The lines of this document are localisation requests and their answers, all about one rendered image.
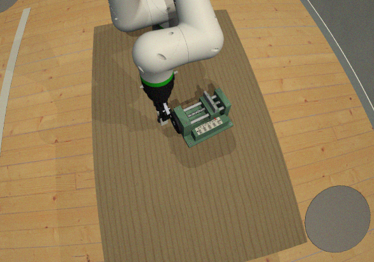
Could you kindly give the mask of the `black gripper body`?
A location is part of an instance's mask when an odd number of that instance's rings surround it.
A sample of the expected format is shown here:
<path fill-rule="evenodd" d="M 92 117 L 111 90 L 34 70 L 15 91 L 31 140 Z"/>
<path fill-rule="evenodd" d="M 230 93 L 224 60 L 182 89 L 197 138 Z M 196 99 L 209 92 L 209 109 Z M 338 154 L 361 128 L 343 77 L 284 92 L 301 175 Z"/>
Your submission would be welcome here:
<path fill-rule="evenodd" d="M 159 102 L 160 107 L 164 107 L 164 105 L 163 105 L 164 103 L 166 103 L 166 105 L 168 105 L 167 100 L 168 100 L 169 96 L 171 95 L 171 92 L 169 94 L 165 95 L 165 96 L 162 96 L 162 97 L 152 97 L 152 96 L 149 96 L 149 95 L 147 95 L 147 96 L 149 97 L 150 100 L 152 100 L 154 102 Z"/>

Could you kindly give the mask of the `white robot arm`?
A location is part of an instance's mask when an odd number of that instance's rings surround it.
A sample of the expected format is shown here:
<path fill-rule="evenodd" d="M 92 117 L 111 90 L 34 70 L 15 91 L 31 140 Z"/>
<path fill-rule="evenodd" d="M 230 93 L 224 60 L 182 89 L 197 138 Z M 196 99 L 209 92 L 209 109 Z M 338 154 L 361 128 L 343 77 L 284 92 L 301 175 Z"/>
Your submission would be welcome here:
<path fill-rule="evenodd" d="M 215 57 L 224 37 L 210 0 L 108 0 L 113 25 L 133 32 L 154 25 L 137 38 L 132 57 L 144 92 L 169 94 L 176 68 Z M 161 23 L 162 22 L 162 23 Z"/>

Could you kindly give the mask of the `green bench vise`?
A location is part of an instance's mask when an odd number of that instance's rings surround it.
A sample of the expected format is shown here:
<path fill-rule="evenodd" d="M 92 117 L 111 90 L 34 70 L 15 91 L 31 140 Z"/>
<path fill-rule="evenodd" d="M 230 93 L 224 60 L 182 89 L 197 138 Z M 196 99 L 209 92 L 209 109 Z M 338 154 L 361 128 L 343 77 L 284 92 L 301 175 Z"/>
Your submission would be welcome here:
<path fill-rule="evenodd" d="M 183 136 L 191 148 L 234 126 L 228 117 L 231 105 L 220 88 L 214 91 L 212 97 L 204 91 L 198 103 L 185 109 L 181 106 L 173 108 L 170 120 L 176 132 Z"/>

